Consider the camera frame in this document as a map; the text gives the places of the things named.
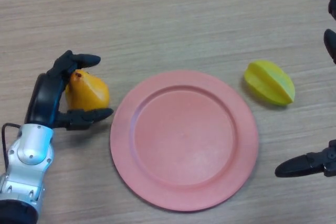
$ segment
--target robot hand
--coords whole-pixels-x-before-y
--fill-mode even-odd
[[[330,0],[328,12],[336,20],[336,0]],[[324,44],[336,64],[336,33],[330,29],[324,32]],[[277,177],[300,177],[315,173],[324,173],[326,177],[336,176],[336,140],[321,152],[307,153],[287,160],[276,170]]]
[[[109,117],[113,110],[72,110],[61,113],[59,101],[76,69],[100,62],[95,55],[74,55],[66,51],[54,66],[38,76],[22,126],[2,128],[5,173],[0,177],[0,223],[36,224],[45,192],[44,175],[54,159],[51,141],[54,128],[86,130]],[[4,143],[6,126],[18,126],[17,140],[8,152]]]

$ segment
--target table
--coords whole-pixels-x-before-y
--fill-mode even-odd
[[[23,123],[36,77],[71,49],[102,57],[90,73],[109,85],[114,109],[149,76],[199,70],[238,91],[260,134],[255,170],[234,197],[208,211],[179,214],[146,204],[123,184],[109,150],[112,118],[89,132],[57,130],[39,223],[334,223],[335,178],[274,176],[281,162],[336,138],[336,66],[323,44],[325,29],[336,29],[328,2],[0,0],[2,123]],[[271,60],[292,77],[297,95],[288,109],[265,106],[244,90],[243,72],[255,59]],[[8,132],[12,143],[15,130]]]

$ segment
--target pear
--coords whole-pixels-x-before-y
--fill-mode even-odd
[[[98,77],[81,69],[71,74],[65,95],[70,110],[105,109],[110,102],[108,86]]]

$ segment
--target black cable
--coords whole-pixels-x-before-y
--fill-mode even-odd
[[[7,148],[6,148],[6,136],[5,136],[5,129],[6,127],[14,127],[14,128],[20,128],[21,125],[15,124],[15,123],[5,123],[2,125],[1,128],[1,138],[2,138],[2,150],[4,152],[4,160],[5,160],[5,170],[8,168],[8,155],[7,155]]]

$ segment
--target pink plate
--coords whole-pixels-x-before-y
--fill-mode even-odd
[[[258,155],[254,117],[227,84],[172,71],[136,86],[111,128],[111,153],[126,184],[162,208],[196,211],[238,191]]]

